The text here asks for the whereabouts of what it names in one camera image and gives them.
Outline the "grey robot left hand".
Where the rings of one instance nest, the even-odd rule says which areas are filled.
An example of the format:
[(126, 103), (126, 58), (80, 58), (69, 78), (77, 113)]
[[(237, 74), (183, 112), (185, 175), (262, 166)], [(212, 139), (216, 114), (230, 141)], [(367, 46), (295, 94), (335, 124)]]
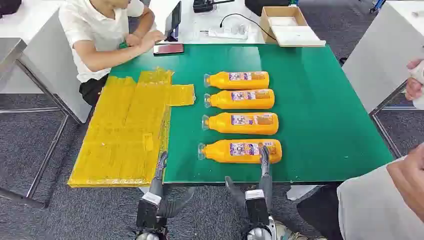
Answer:
[(189, 187), (185, 195), (177, 200), (168, 200), (164, 197), (163, 191), (163, 173), (168, 159), (168, 152), (163, 151), (157, 161), (155, 174), (151, 180), (149, 193), (160, 198), (157, 205), (156, 216), (163, 218), (174, 218), (188, 204), (194, 196), (196, 187)]

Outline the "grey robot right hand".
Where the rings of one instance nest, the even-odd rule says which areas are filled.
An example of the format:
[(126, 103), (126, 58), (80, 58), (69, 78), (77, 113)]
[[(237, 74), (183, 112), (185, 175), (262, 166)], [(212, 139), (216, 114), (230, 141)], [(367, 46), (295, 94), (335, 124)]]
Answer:
[[(259, 148), (261, 179), (259, 189), (263, 191), (267, 210), (272, 208), (272, 176), (270, 175), (270, 154), (266, 146)], [(236, 187), (230, 176), (225, 176), (225, 187), (243, 212), (247, 211), (245, 193)]]

